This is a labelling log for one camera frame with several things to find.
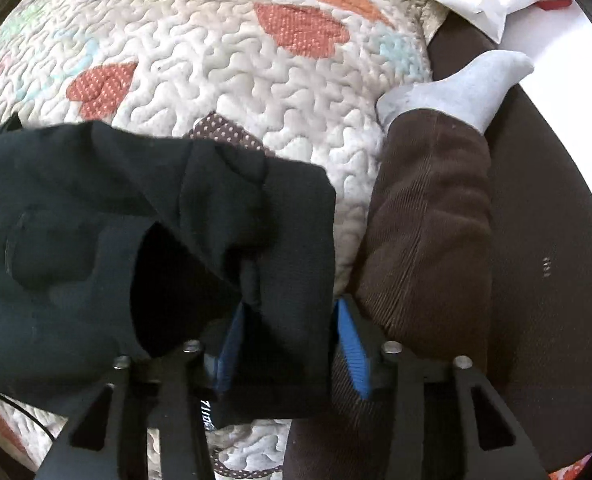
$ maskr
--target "quilted bedspread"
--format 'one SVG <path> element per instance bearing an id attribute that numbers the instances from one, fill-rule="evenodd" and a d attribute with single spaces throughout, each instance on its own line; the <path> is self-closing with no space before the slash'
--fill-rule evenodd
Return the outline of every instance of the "quilted bedspread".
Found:
<path id="1" fill-rule="evenodd" d="M 319 164 L 337 194 L 340 292 L 378 171 L 375 101 L 430 79 L 426 44 L 445 15 L 431 0 L 23 0 L 0 27 L 0 123 L 103 120 Z M 280 478 L 288 431 L 278 420 L 209 434 L 217 474 Z M 50 441 L 0 403 L 0 443 L 35 469 Z M 149 456 L 157 478 L 153 433 Z"/>

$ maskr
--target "gray sock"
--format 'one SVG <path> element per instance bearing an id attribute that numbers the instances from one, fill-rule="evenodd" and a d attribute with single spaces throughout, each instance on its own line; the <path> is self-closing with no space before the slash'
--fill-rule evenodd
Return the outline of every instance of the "gray sock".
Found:
<path id="1" fill-rule="evenodd" d="M 446 79 L 390 90 L 376 104 L 378 120 L 387 131 L 400 114 L 429 108 L 460 119 L 482 135 L 509 88 L 533 69 L 532 61 L 521 52 L 490 50 Z"/>

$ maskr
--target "brown pant leg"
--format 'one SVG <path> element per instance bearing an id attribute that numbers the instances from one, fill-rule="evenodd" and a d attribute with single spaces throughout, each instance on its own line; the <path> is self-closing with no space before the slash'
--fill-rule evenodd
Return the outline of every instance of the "brown pant leg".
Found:
<path id="1" fill-rule="evenodd" d="M 414 110 L 389 128 L 348 292 L 388 338 L 420 356 L 486 364 L 489 153 L 454 118 Z M 285 480 L 374 480 L 389 455 L 391 398 L 362 401 L 337 352 L 333 413 L 294 421 Z"/>
<path id="2" fill-rule="evenodd" d="M 493 48 L 452 12 L 429 44 L 433 78 Z M 592 195 L 519 85 L 485 138 L 493 195 L 487 376 L 555 471 L 592 451 Z"/>

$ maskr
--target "heart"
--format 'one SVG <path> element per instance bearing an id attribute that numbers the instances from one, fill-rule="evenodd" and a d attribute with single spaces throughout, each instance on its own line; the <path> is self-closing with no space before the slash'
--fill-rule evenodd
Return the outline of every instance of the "heart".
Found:
<path id="1" fill-rule="evenodd" d="M 118 110 L 130 91 L 137 62 L 95 66 L 78 75 L 67 87 L 70 101 L 82 101 L 79 114 L 86 120 L 102 119 Z"/>
<path id="2" fill-rule="evenodd" d="M 263 142 L 256 136 L 250 134 L 244 128 L 238 126 L 216 112 L 210 112 L 207 117 L 198 121 L 194 127 L 187 132 L 190 139 L 211 139 L 223 144 L 239 146 L 247 150 L 265 152 L 267 156 L 275 156 L 275 153 L 265 147 Z"/>
<path id="3" fill-rule="evenodd" d="M 384 17 L 380 9 L 376 7 L 369 0 L 318 0 L 325 4 L 338 7 L 339 9 L 349 10 L 349 12 L 355 12 L 361 15 L 363 18 L 367 18 L 372 22 L 383 22 L 389 27 L 394 27 L 391 22 Z"/>
<path id="4" fill-rule="evenodd" d="M 315 7 L 255 3 L 253 10 L 276 44 L 296 56 L 331 57 L 336 43 L 349 41 L 347 28 Z"/>

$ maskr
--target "black fabric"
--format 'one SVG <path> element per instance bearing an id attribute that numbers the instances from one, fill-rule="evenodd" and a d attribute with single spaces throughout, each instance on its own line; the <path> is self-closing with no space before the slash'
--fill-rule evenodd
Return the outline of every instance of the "black fabric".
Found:
<path id="1" fill-rule="evenodd" d="M 67 415 L 117 355 L 165 352 L 238 298 L 303 369 L 321 369 L 304 334 L 332 303 L 322 168 L 97 121 L 19 128 L 0 127 L 1 392 Z M 157 296 L 166 283 L 182 290 Z M 311 320 L 276 321 L 305 310 Z"/>
<path id="2" fill-rule="evenodd" d="M 450 14 L 429 45 L 434 78 L 492 48 Z M 592 195 L 519 86 L 485 137 L 493 219 L 488 376 L 554 471 L 592 451 Z"/>

